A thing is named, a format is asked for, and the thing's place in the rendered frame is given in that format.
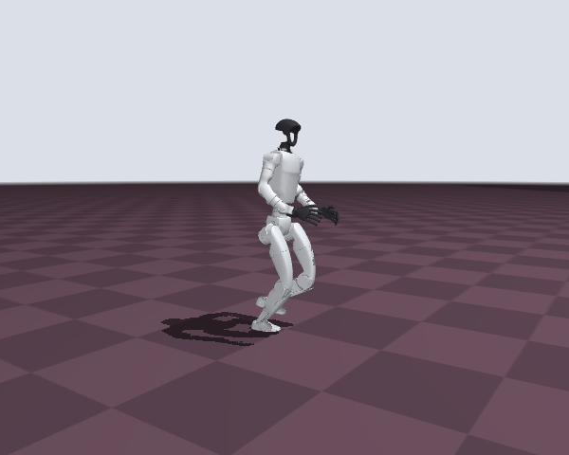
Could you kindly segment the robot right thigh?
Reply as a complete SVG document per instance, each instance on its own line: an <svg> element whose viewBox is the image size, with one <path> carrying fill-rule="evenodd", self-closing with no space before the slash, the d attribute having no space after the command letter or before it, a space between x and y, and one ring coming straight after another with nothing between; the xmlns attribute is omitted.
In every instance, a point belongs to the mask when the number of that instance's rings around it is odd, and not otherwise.
<svg viewBox="0 0 569 455"><path fill-rule="evenodd" d="M258 237L264 245L271 244L269 255L280 277L277 282L282 282L286 288L286 296L293 289L293 268L285 237L273 223L263 227Z"/></svg>

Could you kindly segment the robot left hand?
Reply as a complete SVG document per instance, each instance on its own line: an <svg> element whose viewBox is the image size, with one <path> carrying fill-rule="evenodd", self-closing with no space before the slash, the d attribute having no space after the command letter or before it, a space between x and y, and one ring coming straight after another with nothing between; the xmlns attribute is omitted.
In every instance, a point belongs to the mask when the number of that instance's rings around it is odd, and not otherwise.
<svg viewBox="0 0 569 455"><path fill-rule="evenodd" d="M315 205L317 205L317 204L315 204ZM333 221L335 223L335 225L337 224L337 222L339 221L339 218L340 218L339 217L340 214L338 211L334 210L333 206L323 207L323 206L317 205L317 208L319 211L322 212L322 214L318 213L318 215L323 215L326 219L330 219L331 221Z"/></svg>

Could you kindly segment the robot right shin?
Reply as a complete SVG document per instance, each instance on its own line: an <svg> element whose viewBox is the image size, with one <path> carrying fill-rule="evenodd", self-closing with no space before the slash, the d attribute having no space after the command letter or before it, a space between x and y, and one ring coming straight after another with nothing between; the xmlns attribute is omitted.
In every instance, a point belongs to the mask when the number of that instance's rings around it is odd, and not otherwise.
<svg viewBox="0 0 569 455"><path fill-rule="evenodd" d="M286 288L282 282L276 282L264 302L265 306L262 313L256 320L257 323L270 319L272 315L275 314L285 304L285 302L292 295L291 293L285 296L285 293Z"/></svg>

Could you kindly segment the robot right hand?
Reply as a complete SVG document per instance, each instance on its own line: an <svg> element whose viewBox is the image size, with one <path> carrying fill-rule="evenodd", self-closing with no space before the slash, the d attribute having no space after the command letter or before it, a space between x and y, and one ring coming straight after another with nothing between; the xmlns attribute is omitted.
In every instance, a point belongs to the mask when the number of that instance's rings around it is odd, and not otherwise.
<svg viewBox="0 0 569 455"><path fill-rule="evenodd" d="M298 217L299 219L306 221L306 222L309 222L315 226L317 226L317 224L311 220L308 220L307 218L318 221L319 223L321 222L319 219L312 217L312 216L309 216L309 215L314 215L314 216L320 217L322 219L322 217L320 215L313 213L313 212L317 212L317 213L322 214L321 211L319 211L317 209L310 209L310 208L316 208L317 205L307 205L305 207L300 207L300 208L295 207L295 206L291 206L291 207L294 207L294 209L292 210L292 214L286 214L287 216L294 217L294 218ZM311 211L313 211L313 212L311 212Z"/></svg>

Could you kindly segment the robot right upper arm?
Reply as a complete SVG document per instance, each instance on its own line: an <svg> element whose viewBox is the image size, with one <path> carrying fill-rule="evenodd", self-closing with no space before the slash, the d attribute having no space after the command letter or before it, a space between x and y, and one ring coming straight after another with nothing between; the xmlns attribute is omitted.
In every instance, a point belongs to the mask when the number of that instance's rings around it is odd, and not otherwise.
<svg viewBox="0 0 569 455"><path fill-rule="evenodd" d="M280 164L280 156L281 154L271 153L265 154L263 157L263 168L257 188L258 193L262 197L263 195L260 192L260 187L263 184L268 184L268 182L272 179L275 168Z"/></svg>

